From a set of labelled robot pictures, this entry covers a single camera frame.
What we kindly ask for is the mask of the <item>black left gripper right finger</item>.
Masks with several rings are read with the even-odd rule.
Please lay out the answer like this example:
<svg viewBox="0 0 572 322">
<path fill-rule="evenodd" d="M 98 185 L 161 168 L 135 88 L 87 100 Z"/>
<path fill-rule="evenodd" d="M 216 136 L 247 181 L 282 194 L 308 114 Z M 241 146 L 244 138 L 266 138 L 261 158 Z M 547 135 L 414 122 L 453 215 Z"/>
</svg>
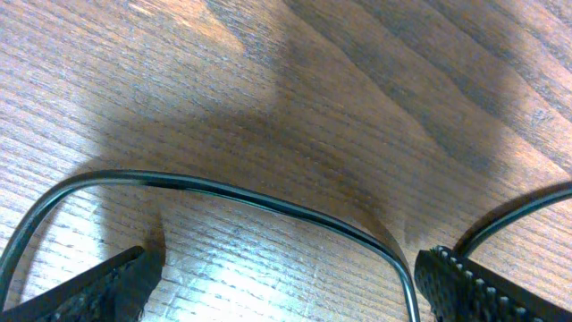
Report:
<svg viewBox="0 0 572 322">
<path fill-rule="evenodd" d="M 571 312 L 437 246 L 416 256 L 416 287 L 439 321 L 571 322 Z"/>
</svg>

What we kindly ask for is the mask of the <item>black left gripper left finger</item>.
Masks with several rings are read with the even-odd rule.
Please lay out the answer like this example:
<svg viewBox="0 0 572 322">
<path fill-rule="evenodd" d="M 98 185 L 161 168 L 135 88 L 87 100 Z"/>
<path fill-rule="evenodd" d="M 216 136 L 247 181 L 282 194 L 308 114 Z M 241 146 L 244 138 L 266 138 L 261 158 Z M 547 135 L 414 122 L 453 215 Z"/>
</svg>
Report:
<svg viewBox="0 0 572 322">
<path fill-rule="evenodd" d="M 163 265 L 162 251 L 134 246 L 2 312 L 1 321 L 139 321 Z"/>
</svg>

